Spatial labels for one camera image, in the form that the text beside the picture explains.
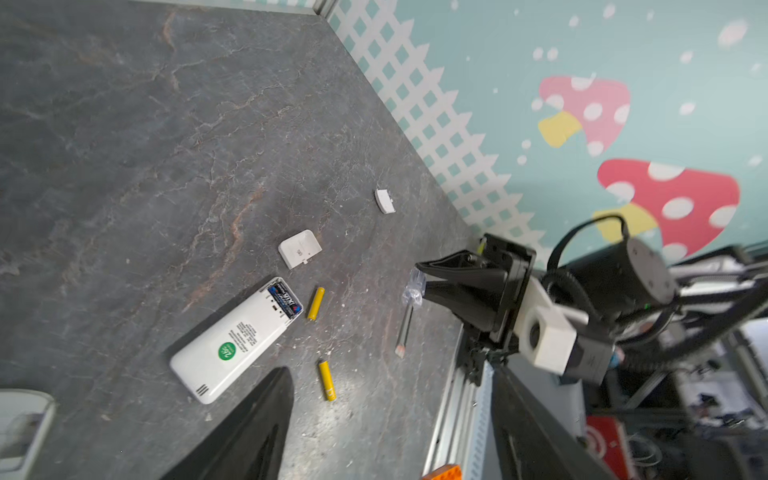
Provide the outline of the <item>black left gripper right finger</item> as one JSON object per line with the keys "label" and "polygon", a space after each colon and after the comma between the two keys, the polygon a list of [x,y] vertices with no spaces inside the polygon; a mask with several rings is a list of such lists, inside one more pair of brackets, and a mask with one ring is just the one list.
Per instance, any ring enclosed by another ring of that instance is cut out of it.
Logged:
{"label": "black left gripper right finger", "polygon": [[493,375],[491,422],[503,479],[613,479],[507,368]]}

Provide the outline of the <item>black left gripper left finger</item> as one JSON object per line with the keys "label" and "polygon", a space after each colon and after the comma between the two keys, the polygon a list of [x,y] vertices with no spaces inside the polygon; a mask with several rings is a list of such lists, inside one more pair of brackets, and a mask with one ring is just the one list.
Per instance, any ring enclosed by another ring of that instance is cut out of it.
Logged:
{"label": "black left gripper left finger", "polygon": [[294,405],[287,367],[273,369],[166,479],[276,479]]}

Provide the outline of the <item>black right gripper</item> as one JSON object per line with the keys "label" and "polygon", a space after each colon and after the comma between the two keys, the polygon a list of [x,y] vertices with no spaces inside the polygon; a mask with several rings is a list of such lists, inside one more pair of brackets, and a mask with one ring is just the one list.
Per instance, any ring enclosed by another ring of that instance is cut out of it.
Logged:
{"label": "black right gripper", "polygon": [[[508,350],[536,251],[490,233],[483,235],[482,245],[481,255],[459,251],[417,262],[416,268],[447,281],[428,281],[425,300],[448,308],[462,322],[489,333],[496,349]],[[495,292],[465,285],[493,285]]]}

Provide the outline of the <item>clear handle screwdriver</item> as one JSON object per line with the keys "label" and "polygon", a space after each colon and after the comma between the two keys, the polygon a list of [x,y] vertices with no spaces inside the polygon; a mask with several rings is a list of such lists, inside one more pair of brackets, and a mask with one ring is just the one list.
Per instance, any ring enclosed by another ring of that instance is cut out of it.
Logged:
{"label": "clear handle screwdriver", "polygon": [[395,347],[395,354],[403,359],[406,353],[407,339],[412,323],[413,313],[423,302],[426,289],[426,276],[418,268],[413,268],[410,272],[408,282],[403,291],[403,301],[405,304],[404,316],[400,325]]}

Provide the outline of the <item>small white remote control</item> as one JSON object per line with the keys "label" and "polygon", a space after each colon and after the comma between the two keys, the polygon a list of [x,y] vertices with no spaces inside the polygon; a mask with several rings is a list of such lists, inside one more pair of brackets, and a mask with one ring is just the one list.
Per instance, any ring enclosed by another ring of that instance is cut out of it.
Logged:
{"label": "small white remote control", "polygon": [[170,368],[200,403],[217,400],[294,322],[267,290],[267,282],[197,338],[176,352]]}

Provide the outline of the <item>yellow battery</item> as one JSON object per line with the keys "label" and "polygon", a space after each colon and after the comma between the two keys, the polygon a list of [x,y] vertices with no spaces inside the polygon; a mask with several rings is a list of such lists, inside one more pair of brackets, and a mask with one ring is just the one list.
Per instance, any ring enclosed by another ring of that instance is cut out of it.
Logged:
{"label": "yellow battery", "polygon": [[329,362],[326,360],[320,360],[318,362],[318,371],[320,374],[326,400],[329,402],[335,401],[337,399],[337,394]]}
{"label": "yellow battery", "polygon": [[326,290],[323,287],[318,287],[315,291],[315,295],[312,299],[312,303],[310,305],[309,311],[307,313],[307,318],[310,321],[316,321],[319,316],[319,311],[322,306],[322,302],[324,300]]}

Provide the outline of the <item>white battery cover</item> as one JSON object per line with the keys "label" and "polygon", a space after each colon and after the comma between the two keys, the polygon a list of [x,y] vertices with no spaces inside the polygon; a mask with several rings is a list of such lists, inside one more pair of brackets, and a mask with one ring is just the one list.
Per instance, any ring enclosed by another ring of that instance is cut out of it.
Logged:
{"label": "white battery cover", "polygon": [[393,214],[396,212],[392,197],[386,189],[376,189],[374,192],[375,201],[379,210],[385,214]]}

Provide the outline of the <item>small remote battery cover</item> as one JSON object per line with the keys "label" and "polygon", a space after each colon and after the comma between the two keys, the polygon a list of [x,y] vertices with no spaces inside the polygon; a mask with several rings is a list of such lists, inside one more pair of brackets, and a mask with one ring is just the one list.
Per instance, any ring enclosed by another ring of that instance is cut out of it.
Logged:
{"label": "small remote battery cover", "polygon": [[285,239],[278,246],[278,252],[289,269],[307,264],[321,251],[319,241],[309,229]]}

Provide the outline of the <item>large white remote control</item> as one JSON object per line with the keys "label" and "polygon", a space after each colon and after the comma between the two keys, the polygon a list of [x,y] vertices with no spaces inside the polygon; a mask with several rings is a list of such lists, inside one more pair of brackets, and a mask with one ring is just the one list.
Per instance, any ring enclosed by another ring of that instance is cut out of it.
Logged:
{"label": "large white remote control", "polygon": [[1,478],[27,479],[50,431],[54,398],[28,389],[1,390]]}

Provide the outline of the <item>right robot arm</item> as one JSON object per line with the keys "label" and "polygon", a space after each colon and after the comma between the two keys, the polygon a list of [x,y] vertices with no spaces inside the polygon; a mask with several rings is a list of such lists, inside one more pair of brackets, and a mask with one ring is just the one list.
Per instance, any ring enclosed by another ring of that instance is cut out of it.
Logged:
{"label": "right robot arm", "polygon": [[534,367],[600,383],[612,368],[670,370],[767,312],[767,269],[731,246],[677,265],[633,237],[544,269],[532,249],[487,234],[477,252],[420,262],[419,296],[468,330],[472,358],[519,353]]}

